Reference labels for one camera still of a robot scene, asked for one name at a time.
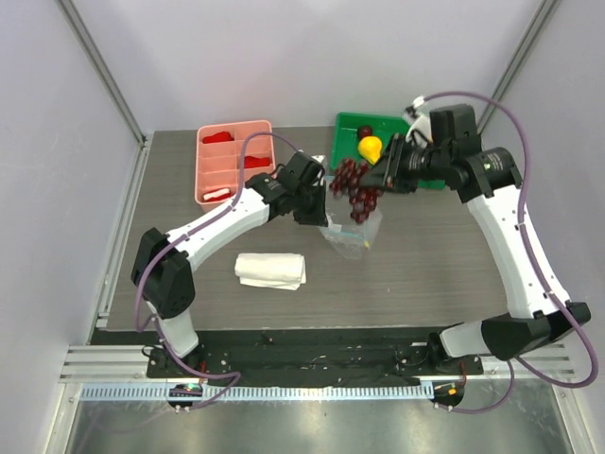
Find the yellow fake pear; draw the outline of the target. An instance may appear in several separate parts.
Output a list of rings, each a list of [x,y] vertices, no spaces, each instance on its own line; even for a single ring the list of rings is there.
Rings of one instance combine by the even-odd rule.
[[[370,165],[375,165],[381,158],[383,143],[377,136],[369,136],[360,140],[357,145],[359,155]]]

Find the purple fake grape bunch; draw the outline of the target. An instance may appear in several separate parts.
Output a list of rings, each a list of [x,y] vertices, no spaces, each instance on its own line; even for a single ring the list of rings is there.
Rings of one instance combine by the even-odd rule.
[[[329,190],[335,198],[347,196],[352,211],[351,219],[357,224],[365,223],[377,208],[377,201],[383,191],[374,187],[362,187],[361,178],[370,170],[366,161],[352,158],[342,159],[336,167]]]

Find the clear zip top bag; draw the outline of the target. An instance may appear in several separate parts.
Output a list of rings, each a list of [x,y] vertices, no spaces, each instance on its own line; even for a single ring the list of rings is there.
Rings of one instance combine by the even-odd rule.
[[[324,239],[344,258],[361,259],[378,235],[383,214],[377,209],[362,224],[350,218],[344,205],[326,209],[327,227],[320,227]]]

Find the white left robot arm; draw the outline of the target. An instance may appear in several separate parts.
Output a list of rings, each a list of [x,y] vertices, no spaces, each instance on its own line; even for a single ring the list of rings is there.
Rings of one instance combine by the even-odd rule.
[[[327,225],[325,157],[295,152],[273,173],[251,176],[212,212],[162,233],[141,237],[131,272],[135,307],[146,303],[171,352],[169,367],[182,377],[201,364],[190,305],[196,297],[194,273],[211,255],[247,231],[291,214],[301,225]]]

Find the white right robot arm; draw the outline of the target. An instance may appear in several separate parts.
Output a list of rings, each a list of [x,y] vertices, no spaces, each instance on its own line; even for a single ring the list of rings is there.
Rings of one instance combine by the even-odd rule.
[[[588,305],[571,300],[546,258],[522,198],[518,165],[504,148],[483,148],[473,107],[428,114],[410,108],[404,117],[409,131],[391,136],[362,187],[405,194],[419,182],[442,181],[456,191],[486,238],[507,300],[503,315],[432,335],[430,368],[446,374],[475,354],[519,358],[589,322]]]

